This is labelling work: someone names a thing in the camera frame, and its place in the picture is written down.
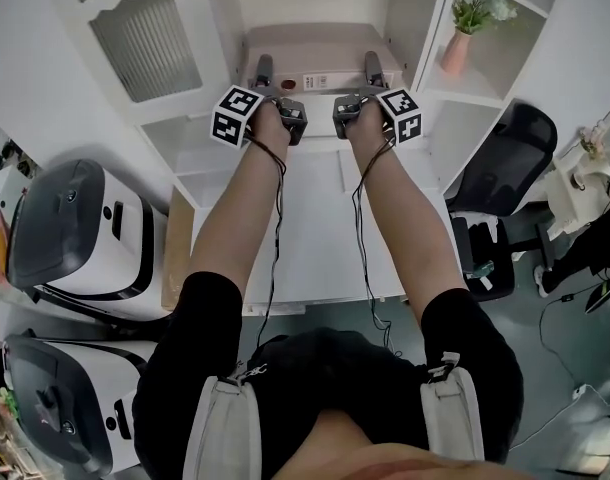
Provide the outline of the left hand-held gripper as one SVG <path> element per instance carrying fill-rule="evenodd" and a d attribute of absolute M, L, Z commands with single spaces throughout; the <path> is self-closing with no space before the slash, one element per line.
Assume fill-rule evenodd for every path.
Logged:
<path fill-rule="evenodd" d="M 249 121 L 265 101 L 272 102 L 278 109 L 281 122 L 290 133 L 290 145 L 298 145 L 306 129 L 305 107 L 301 102 L 280 96 L 274 86 L 274 61 L 269 54 L 262 54 L 258 59 L 254 87 L 232 85 L 215 104 L 210 138 L 241 149 L 249 138 Z"/>

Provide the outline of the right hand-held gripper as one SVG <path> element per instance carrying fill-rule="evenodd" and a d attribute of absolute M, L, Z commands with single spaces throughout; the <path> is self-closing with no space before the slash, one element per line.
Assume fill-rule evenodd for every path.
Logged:
<path fill-rule="evenodd" d="M 368 86 L 334 101 L 332 119 L 337 137 L 346 140 L 346 125 L 355 121 L 368 101 L 379 104 L 383 115 L 383 131 L 387 140 L 400 145 L 422 135 L 422 113 L 405 88 L 389 89 L 378 54 L 367 51 L 364 58 Z"/>

